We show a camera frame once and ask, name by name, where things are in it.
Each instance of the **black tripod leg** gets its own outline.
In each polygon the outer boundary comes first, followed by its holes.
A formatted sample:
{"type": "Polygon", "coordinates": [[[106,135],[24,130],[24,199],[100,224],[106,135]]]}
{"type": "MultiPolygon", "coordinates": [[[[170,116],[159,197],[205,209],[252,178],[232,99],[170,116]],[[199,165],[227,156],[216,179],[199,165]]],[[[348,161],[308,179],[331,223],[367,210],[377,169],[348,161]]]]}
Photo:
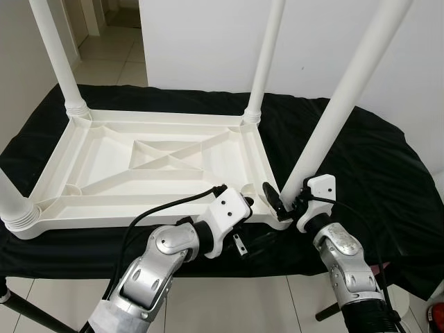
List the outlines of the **black tripod leg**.
{"type": "Polygon", "coordinates": [[[32,321],[43,325],[56,333],[77,333],[69,326],[66,326],[61,321],[58,321],[54,317],[48,315],[35,305],[32,305],[27,300],[24,300],[20,296],[13,293],[6,286],[6,278],[0,277],[0,304],[3,304],[10,309],[28,317],[32,321]]]}
{"type": "Polygon", "coordinates": [[[318,312],[315,315],[315,317],[317,321],[323,321],[339,312],[341,312],[341,309],[339,309],[338,303],[334,303],[333,305],[330,305],[328,308],[318,312]]]}

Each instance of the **black fabric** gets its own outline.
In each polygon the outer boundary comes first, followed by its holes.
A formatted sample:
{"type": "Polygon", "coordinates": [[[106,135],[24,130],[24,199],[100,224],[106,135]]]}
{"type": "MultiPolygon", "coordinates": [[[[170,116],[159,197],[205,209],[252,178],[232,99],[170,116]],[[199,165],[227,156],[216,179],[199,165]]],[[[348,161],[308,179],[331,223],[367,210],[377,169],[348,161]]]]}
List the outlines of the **black fabric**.
{"type": "MultiPolygon", "coordinates": [[[[88,106],[106,110],[240,115],[248,101],[245,93],[153,87],[81,85],[80,91],[88,106]]],[[[280,189],[327,103],[327,99],[265,96],[259,132],[280,189]]],[[[23,195],[30,194],[66,125],[63,97],[55,87],[1,154],[0,167],[23,195]]],[[[444,277],[444,207],[432,177],[402,131],[355,108],[319,172],[335,175],[337,199],[373,224],[383,259],[399,275],[397,283],[428,298],[444,277]]],[[[332,217],[361,241],[367,261],[375,263],[361,222],[339,206],[332,217]]],[[[153,228],[137,229],[139,236],[126,253],[126,264],[143,252],[153,228]]],[[[310,237],[297,232],[294,224],[284,232],[245,224],[240,233],[250,253],[247,259],[240,259],[227,243],[219,258],[197,259],[183,265],[178,275],[252,277],[325,271],[310,237]]],[[[122,234],[123,228],[54,230],[21,241],[0,223],[0,275],[108,278],[122,234]]]]}

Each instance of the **tiled floor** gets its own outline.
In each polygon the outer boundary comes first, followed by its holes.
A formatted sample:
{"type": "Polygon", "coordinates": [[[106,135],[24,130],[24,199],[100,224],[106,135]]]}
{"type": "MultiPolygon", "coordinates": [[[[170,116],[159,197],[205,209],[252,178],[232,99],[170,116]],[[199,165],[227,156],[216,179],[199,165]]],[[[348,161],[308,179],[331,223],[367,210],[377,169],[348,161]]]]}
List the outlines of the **tiled floor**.
{"type": "MultiPolygon", "coordinates": [[[[109,28],[88,39],[75,70],[79,83],[147,86],[139,30],[109,28]]],[[[105,280],[29,280],[10,278],[11,290],[75,329],[99,301],[105,280]]],[[[166,304],[149,333],[317,333],[346,332],[340,314],[318,323],[314,314],[335,302],[326,275],[251,279],[176,278],[166,304]]],[[[420,333],[411,311],[404,317],[420,333]]],[[[0,306],[1,333],[51,331],[0,306]]]]}

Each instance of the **black cloth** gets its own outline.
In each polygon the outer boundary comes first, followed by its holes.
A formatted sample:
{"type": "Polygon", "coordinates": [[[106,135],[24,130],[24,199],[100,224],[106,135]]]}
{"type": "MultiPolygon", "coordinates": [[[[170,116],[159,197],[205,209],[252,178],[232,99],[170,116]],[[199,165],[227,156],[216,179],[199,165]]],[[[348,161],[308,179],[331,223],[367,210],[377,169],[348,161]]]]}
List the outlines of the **black cloth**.
{"type": "MultiPolygon", "coordinates": [[[[241,115],[249,96],[129,86],[80,85],[80,92],[92,109],[226,115],[241,115]]],[[[259,133],[280,189],[327,103],[327,99],[276,94],[264,97],[259,133]]],[[[0,167],[23,195],[32,191],[67,122],[56,86],[1,154],[0,167]]],[[[319,173],[335,175],[337,199],[372,223],[384,261],[390,261],[399,275],[397,283],[428,298],[444,277],[444,207],[432,177],[405,142],[404,133],[373,113],[355,108],[319,173]]],[[[360,240],[366,260],[374,264],[375,251],[361,221],[340,206],[334,207],[333,217],[360,240]]],[[[126,253],[126,264],[143,253],[153,228],[137,229],[139,237],[126,253]]],[[[53,230],[22,241],[0,223],[0,275],[108,278],[122,234],[123,228],[53,230]]],[[[248,259],[240,259],[227,242],[219,258],[197,259],[183,265],[177,275],[253,277],[325,271],[310,238],[297,232],[295,223],[284,232],[246,223],[242,236],[252,253],[248,259]]]]}

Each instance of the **white plastic leg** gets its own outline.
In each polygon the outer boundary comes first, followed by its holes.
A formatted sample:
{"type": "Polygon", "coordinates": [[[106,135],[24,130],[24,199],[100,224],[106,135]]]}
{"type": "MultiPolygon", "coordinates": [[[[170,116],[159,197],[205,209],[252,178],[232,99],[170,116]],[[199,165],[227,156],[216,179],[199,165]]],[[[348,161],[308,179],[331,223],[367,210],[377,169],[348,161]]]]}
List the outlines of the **white plastic leg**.
{"type": "Polygon", "coordinates": [[[305,178],[314,176],[356,105],[412,0],[383,0],[323,116],[299,157],[280,198],[287,209],[305,178]]]}
{"type": "Polygon", "coordinates": [[[15,231],[34,223],[40,211],[34,203],[23,197],[0,169],[0,218],[5,226],[15,231]]]}
{"type": "Polygon", "coordinates": [[[65,98],[68,116],[88,117],[89,109],[82,99],[63,49],[47,0],[29,0],[43,43],[53,65],[55,76],[65,98]]]}
{"type": "Polygon", "coordinates": [[[262,43],[259,61],[257,62],[255,80],[251,89],[250,100],[244,112],[244,121],[246,123],[259,123],[261,121],[261,105],[264,99],[264,92],[268,73],[270,72],[271,61],[275,51],[276,41],[282,13],[284,12],[285,0],[273,0],[268,17],[268,23],[265,31],[264,41],[262,43]]]}

